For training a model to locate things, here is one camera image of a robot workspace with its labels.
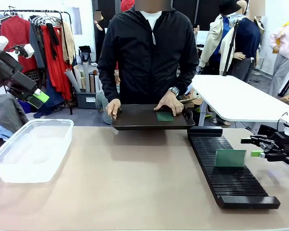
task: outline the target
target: wristwatch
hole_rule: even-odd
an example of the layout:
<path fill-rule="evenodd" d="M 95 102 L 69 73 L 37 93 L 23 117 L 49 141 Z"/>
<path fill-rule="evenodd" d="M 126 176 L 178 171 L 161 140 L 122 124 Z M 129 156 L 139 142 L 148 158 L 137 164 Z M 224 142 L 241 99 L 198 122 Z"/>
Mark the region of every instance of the wristwatch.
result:
<path fill-rule="evenodd" d="M 179 89 L 177 89 L 176 87 L 169 88 L 168 90 L 171 90 L 175 94 L 175 96 L 178 96 L 180 92 Z"/>

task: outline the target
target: gray bin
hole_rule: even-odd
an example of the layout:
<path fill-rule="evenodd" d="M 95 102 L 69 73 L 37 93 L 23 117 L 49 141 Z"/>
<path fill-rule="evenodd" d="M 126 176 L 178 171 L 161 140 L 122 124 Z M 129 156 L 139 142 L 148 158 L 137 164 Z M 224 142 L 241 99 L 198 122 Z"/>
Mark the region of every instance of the gray bin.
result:
<path fill-rule="evenodd" d="M 78 108 L 96 109 L 95 106 L 96 93 L 76 92 L 75 94 L 78 103 Z"/>

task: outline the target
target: gray floor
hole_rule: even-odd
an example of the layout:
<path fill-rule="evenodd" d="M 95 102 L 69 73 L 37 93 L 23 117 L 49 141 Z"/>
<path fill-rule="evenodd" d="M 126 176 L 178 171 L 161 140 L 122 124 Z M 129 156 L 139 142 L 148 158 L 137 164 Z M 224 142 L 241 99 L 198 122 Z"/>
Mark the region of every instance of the gray floor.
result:
<path fill-rule="evenodd" d="M 252 86 L 267 92 L 269 89 L 269 84 L 271 82 L 269 77 L 264 75 L 256 75 L 256 72 L 253 72 L 250 76 L 250 82 Z M 216 124 L 214 122 L 215 115 L 213 114 L 213 118 L 209 118 L 205 121 L 205 126 L 220 126 L 220 124 Z M 69 109 L 63 109 L 59 112 L 53 113 L 51 115 L 46 116 L 48 119 L 71 119 L 74 121 L 75 126 L 92 126 L 92 127 L 106 127 L 109 126 L 103 121 L 102 113 L 97 110 L 92 109 L 73 109 L 73 115 L 70 115 Z M 231 123 L 231 126 L 222 126 L 225 128 L 245 128 L 245 126 L 240 123 Z"/>

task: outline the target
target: black jacket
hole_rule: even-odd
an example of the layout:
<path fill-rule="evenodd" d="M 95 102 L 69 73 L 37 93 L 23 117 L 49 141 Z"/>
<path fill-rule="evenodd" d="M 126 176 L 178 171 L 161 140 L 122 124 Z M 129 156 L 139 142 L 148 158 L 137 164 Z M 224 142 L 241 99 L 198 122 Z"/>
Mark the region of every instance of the black jacket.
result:
<path fill-rule="evenodd" d="M 114 78 L 116 61 L 120 94 Z M 181 74 L 177 77 L 178 64 Z M 198 64 L 193 27 L 185 15 L 163 12 L 152 31 L 133 6 L 110 21 L 98 69 L 109 102 L 118 98 L 122 104 L 154 104 L 170 87 L 184 94 Z"/>

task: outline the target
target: brown tabletop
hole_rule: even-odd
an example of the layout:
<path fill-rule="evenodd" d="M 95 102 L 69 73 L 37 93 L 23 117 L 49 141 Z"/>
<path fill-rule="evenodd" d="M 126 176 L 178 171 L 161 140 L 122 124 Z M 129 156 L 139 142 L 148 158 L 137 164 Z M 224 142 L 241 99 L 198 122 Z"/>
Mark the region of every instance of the brown tabletop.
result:
<path fill-rule="evenodd" d="M 235 149 L 250 133 L 225 129 Z M 0 179 L 0 230 L 251 230 L 289 227 L 289 166 L 247 157 L 278 210 L 222 210 L 184 130 L 74 127 L 48 183 Z"/>

